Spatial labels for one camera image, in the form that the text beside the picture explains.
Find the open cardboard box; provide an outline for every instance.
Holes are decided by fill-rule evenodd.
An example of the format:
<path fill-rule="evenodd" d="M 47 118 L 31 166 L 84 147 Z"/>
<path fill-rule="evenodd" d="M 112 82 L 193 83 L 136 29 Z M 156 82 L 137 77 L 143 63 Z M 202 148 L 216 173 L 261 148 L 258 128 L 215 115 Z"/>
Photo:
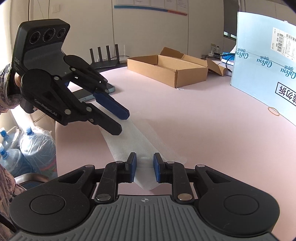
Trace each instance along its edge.
<path fill-rule="evenodd" d="M 210 70 L 214 71 L 215 73 L 224 76 L 227 69 L 217 65 L 215 62 L 213 62 L 212 60 L 210 60 L 209 58 L 207 58 L 207 60 L 202 60 L 200 58 L 196 58 L 196 57 L 192 57 L 186 54 L 183 54 L 177 50 L 174 49 L 170 49 L 167 47 L 164 47 L 160 53 L 160 55 L 163 56 L 169 56 L 169 57 L 173 57 L 173 58 L 178 58 L 178 59 L 183 59 L 185 61 L 191 62 L 191 63 L 196 63 L 196 64 L 200 64 L 203 66 L 208 67 Z"/>
<path fill-rule="evenodd" d="M 128 69 L 174 88 L 205 81 L 208 72 L 205 65 L 163 55 L 128 58 Z"/>

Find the camera lens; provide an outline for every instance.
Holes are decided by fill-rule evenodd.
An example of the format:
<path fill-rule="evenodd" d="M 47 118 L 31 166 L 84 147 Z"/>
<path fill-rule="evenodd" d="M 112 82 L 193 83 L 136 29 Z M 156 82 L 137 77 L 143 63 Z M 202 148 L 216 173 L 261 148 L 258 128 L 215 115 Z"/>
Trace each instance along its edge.
<path fill-rule="evenodd" d="M 48 29 L 44 34 L 43 34 L 43 40 L 44 41 L 49 41 L 52 39 L 52 37 L 54 36 L 54 28 Z"/>
<path fill-rule="evenodd" d="M 58 31 L 57 33 L 57 37 L 60 38 L 65 34 L 66 30 L 64 28 L 62 28 L 60 31 Z"/>
<path fill-rule="evenodd" d="M 40 32 L 35 32 L 32 34 L 32 36 L 30 37 L 30 43 L 34 44 L 36 43 L 40 38 Z"/>

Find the person's hand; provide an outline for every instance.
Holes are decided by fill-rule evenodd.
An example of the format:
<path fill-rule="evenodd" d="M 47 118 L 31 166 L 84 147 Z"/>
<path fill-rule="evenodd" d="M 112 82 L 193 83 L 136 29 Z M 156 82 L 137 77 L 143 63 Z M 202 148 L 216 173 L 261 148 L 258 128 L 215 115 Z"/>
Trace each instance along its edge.
<path fill-rule="evenodd" d="M 20 83 L 21 83 L 21 77 L 19 76 L 18 73 L 15 73 L 15 84 L 17 85 L 17 87 L 20 88 Z"/>

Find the rubber band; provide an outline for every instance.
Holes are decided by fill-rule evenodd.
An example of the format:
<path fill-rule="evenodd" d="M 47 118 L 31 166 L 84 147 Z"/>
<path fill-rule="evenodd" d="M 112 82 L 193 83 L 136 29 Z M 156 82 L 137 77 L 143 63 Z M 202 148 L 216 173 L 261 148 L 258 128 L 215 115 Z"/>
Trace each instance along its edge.
<path fill-rule="evenodd" d="M 278 111 L 276 108 L 268 107 L 268 110 L 270 111 L 270 113 L 272 113 L 272 114 L 274 114 L 274 115 L 276 115 L 276 116 L 280 116 L 280 113 L 279 113 L 279 111 Z"/>

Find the table surface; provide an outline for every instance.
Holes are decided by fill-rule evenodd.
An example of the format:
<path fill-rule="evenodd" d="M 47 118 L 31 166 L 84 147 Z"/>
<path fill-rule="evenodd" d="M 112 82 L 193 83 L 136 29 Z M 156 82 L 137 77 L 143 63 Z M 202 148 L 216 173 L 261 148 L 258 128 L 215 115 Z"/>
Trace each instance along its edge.
<path fill-rule="evenodd" d="M 140 113 L 168 148 L 187 159 L 186 168 L 202 163 L 271 194 L 280 205 L 273 234 L 281 241 L 295 238 L 296 127 L 292 123 L 230 86 L 228 76 L 209 73 L 207 81 L 178 90 L 127 68 L 102 75 L 116 87 L 112 97 L 131 116 Z M 90 122 L 57 123 L 56 147 L 59 176 L 85 164 L 103 168 L 114 161 L 100 128 Z M 118 192 L 170 194 L 171 186 L 161 184 L 145 191 L 125 183 Z"/>

